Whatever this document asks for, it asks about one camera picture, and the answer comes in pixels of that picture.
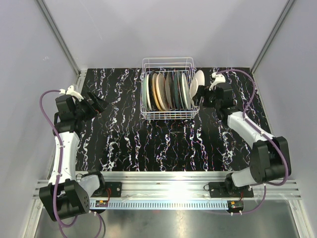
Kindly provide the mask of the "white plate dark lettered rim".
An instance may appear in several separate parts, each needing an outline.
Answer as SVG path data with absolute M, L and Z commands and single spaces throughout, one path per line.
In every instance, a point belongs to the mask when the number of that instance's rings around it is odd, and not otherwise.
M 201 85 L 205 85 L 205 75 L 202 70 L 198 70 L 190 85 L 190 96 L 191 96 L 191 103 L 194 107 L 196 107 L 193 97 L 196 95 L 198 87 Z

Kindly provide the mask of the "white watermelon plate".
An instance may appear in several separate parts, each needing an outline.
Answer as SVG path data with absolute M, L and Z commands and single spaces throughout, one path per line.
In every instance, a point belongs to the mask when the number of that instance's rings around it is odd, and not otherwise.
M 190 94 L 189 94 L 187 77 L 186 77 L 185 73 L 182 73 L 182 93 L 183 93 L 183 99 L 184 99 L 186 109 L 190 110 L 191 101 L 190 101 Z

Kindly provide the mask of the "large teal bottom plate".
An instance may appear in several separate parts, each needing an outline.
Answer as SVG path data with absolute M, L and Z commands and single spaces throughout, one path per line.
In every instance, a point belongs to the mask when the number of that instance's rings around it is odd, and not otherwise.
M 177 78 L 177 85 L 178 85 L 178 97 L 179 97 L 179 105 L 180 105 L 180 109 L 183 110 L 184 109 L 184 105 L 183 105 L 183 99 L 182 99 L 182 94 L 181 94 L 181 74 L 179 71 L 176 72 L 176 78 Z

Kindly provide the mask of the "mint green floral plate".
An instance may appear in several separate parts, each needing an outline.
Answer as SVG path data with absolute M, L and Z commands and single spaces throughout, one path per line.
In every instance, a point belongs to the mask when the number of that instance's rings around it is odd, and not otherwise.
M 143 102 L 143 107 L 145 108 L 145 110 L 148 109 L 146 87 L 147 87 L 147 76 L 145 75 L 142 82 L 142 102 Z

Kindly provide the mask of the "blue blossom branch plate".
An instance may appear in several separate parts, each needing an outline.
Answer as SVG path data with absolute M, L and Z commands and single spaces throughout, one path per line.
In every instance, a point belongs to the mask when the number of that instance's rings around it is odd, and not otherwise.
M 177 72 L 173 73 L 173 93 L 174 93 L 174 103 L 177 109 L 180 109 L 179 97 L 178 97 L 178 77 Z

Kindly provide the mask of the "brown rimmed plate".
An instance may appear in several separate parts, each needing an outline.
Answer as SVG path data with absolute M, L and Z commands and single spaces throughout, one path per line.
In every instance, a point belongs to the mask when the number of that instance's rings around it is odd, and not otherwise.
M 168 72 L 167 76 L 166 76 L 166 81 L 165 81 L 165 93 L 166 93 L 166 98 L 167 98 L 167 102 L 169 104 L 169 107 L 174 110 L 175 109 L 175 105 L 173 102 L 173 98 L 172 98 L 172 89 L 173 89 L 173 82 L 172 82 L 172 73 Z

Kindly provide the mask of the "cream yellow leaf plate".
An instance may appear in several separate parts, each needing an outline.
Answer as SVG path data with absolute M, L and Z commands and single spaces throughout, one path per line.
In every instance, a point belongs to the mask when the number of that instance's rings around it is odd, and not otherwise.
M 156 105 L 158 111 L 162 111 L 161 105 L 160 105 L 158 97 L 157 97 L 156 78 L 157 78 L 157 74 L 155 72 L 153 72 L 153 74 L 152 74 L 152 92 L 153 92 L 153 97 L 154 97 L 155 105 Z

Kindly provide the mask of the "cream pink leaf plate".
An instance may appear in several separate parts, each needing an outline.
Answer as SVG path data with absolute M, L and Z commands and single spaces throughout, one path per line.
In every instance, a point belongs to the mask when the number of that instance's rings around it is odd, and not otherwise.
M 165 92 L 165 77 L 162 73 L 159 73 L 156 77 L 156 92 L 158 101 L 163 111 L 169 110 L 169 104 L 167 102 L 166 92 Z

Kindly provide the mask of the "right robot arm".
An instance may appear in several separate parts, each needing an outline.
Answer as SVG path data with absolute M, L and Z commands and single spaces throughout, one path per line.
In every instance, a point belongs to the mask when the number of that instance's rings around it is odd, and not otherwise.
M 275 185 L 282 179 L 283 185 L 291 175 L 288 142 L 285 137 L 275 137 L 250 120 L 235 104 L 233 90 L 228 83 L 219 83 L 213 89 L 208 86 L 191 86 L 190 95 L 194 106 L 203 104 L 214 108 L 219 120 L 234 130 L 251 148 L 249 166 L 230 173 L 224 180 L 222 190 L 235 197 L 252 185 Z

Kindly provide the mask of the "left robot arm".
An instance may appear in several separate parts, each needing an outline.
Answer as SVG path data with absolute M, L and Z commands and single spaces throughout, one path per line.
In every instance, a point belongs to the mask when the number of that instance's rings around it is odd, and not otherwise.
M 69 90 L 58 92 L 60 96 L 55 100 L 57 113 L 54 120 L 42 112 L 53 129 L 55 156 L 48 185 L 40 188 L 39 198 L 50 218 L 67 227 L 63 219 L 76 219 L 88 213 L 90 197 L 101 197 L 106 193 L 106 182 L 101 172 L 89 171 L 77 181 L 75 164 L 84 123 L 101 114 L 108 102 L 92 92 L 88 92 L 86 98 Z

